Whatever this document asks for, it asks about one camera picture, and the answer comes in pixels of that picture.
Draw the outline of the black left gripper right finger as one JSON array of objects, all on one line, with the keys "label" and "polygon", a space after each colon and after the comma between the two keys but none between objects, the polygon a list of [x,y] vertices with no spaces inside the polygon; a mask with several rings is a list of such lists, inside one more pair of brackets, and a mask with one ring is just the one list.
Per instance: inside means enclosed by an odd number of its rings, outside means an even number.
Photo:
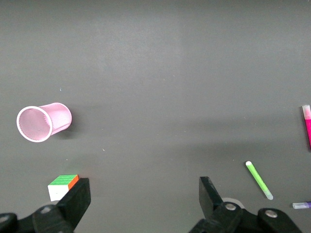
[{"label": "black left gripper right finger", "polygon": [[302,233],[281,210],[262,208],[255,215],[224,202],[209,177],[199,178],[199,203],[204,218],[189,233]]}]

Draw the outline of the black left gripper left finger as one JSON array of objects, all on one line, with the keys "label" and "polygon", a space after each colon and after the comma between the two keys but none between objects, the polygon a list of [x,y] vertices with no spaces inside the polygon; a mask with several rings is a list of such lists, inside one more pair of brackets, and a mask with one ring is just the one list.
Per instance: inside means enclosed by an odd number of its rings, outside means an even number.
[{"label": "black left gripper left finger", "polygon": [[90,203],[89,179],[80,178],[55,205],[42,206],[23,219],[0,214],[0,233],[74,233]]}]

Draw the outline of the pink marker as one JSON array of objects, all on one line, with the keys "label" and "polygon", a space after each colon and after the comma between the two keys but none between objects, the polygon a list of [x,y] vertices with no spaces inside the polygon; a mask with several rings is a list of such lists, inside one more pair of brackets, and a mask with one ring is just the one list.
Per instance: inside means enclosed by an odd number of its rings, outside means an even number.
[{"label": "pink marker", "polygon": [[303,105],[302,111],[303,111],[303,116],[305,120],[309,146],[311,149],[311,107],[310,105]]}]

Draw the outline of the colourful puzzle cube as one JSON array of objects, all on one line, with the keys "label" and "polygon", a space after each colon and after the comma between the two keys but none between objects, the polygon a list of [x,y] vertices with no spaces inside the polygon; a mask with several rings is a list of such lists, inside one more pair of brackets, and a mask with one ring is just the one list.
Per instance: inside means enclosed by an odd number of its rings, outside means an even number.
[{"label": "colourful puzzle cube", "polygon": [[51,201],[61,200],[78,182],[78,174],[59,175],[48,185],[48,192]]}]

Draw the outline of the green marker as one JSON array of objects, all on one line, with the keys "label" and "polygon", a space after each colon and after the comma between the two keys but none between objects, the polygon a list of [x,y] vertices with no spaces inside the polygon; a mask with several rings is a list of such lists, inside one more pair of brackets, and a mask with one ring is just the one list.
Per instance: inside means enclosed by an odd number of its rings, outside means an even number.
[{"label": "green marker", "polygon": [[269,190],[269,188],[267,187],[267,185],[263,181],[262,177],[257,172],[253,163],[251,161],[246,161],[245,165],[246,165],[247,169],[249,170],[249,172],[251,173],[251,175],[253,176],[253,178],[255,179],[255,181],[257,182],[258,186],[261,188],[261,190],[264,193],[264,195],[266,196],[266,198],[268,200],[273,200],[274,196],[272,195],[271,191]]}]

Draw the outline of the pink mesh cup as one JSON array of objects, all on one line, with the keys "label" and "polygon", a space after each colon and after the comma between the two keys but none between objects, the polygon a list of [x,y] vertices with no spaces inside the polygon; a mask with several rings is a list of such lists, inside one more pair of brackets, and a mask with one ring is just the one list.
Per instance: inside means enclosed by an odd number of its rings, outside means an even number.
[{"label": "pink mesh cup", "polygon": [[28,106],[20,110],[16,123],[20,134],[35,143],[67,129],[72,115],[67,106],[55,102],[43,106]]}]

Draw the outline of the purple marker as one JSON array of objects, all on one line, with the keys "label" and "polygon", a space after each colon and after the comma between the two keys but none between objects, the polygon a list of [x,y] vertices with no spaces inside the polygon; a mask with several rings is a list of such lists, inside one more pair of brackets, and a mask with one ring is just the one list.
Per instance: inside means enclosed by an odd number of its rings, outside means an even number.
[{"label": "purple marker", "polygon": [[311,208],[311,201],[307,202],[293,202],[292,206],[294,209],[309,209]]}]

